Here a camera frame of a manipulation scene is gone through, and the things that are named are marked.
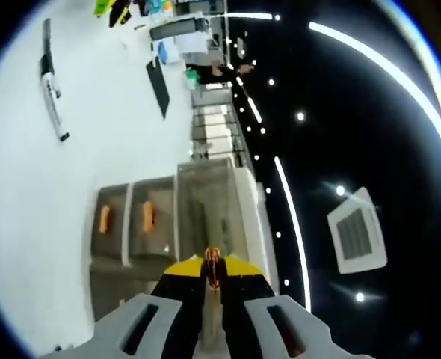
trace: person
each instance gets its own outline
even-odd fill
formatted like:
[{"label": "person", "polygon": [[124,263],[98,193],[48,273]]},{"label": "person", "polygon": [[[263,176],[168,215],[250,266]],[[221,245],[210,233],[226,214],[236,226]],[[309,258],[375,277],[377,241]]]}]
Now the person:
[{"label": "person", "polygon": [[214,84],[217,82],[234,82],[239,75],[248,74],[255,67],[253,65],[242,64],[233,70],[221,64],[220,61],[213,61],[209,66],[186,64],[188,70],[195,70],[201,85]]}]

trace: green object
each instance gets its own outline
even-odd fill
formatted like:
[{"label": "green object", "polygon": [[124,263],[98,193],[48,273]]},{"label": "green object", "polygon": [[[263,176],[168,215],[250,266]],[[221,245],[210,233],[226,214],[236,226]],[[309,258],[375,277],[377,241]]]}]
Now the green object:
[{"label": "green object", "polygon": [[96,0],[96,7],[94,8],[94,15],[101,16],[109,9],[111,0]]},{"label": "green object", "polygon": [[188,86],[191,90],[200,90],[199,75],[196,70],[187,70],[185,77],[188,80]]}]

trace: white floor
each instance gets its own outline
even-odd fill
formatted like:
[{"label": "white floor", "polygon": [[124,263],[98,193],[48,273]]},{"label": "white floor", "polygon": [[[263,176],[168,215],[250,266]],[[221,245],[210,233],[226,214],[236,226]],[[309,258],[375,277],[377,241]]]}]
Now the white floor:
[{"label": "white floor", "polygon": [[[147,33],[109,29],[93,8],[91,0],[51,3],[0,59],[0,309],[37,355],[92,334],[84,272],[96,190],[174,174],[189,160],[184,65],[163,68],[163,121],[145,70]],[[39,83],[46,16],[71,135],[63,145]]]}]

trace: ceiling air vent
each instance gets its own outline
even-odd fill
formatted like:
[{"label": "ceiling air vent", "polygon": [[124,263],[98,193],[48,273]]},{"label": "ceiling air vent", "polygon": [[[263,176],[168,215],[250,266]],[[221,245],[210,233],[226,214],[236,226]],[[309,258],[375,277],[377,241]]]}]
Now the ceiling air vent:
[{"label": "ceiling air vent", "polygon": [[370,271],[386,265],[385,243],[377,211],[362,187],[327,216],[339,271]]}]

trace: black ceiling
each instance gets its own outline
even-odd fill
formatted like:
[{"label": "black ceiling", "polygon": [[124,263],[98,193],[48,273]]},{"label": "black ceiling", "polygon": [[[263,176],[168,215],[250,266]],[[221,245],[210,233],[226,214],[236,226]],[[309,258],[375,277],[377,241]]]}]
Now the black ceiling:
[{"label": "black ceiling", "polygon": [[[441,142],[423,110],[378,65],[308,30],[308,21],[337,28],[397,64],[435,104],[419,62],[390,21],[369,1],[229,1],[229,11],[278,13],[279,22],[230,21],[230,37],[247,41],[243,78],[263,123],[239,114],[258,181],[267,196],[282,292],[303,303],[297,243],[274,166],[279,156],[306,249],[312,311],[334,341],[353,353],[409,358],[441,332]],[[241,62],[232,59],[233,63]],[[268,86],[268,79],[275,79]],[[241,91],[235,104],[248,107]],[[298,123],[296,111],[305,111]],[[266,128],[264,135],[260,127]],[[337,184],[368,189],[386,242],[388,265],[340,275],[327,214],[342,201]],[[371,293],[355,303],[348,293]]]}]

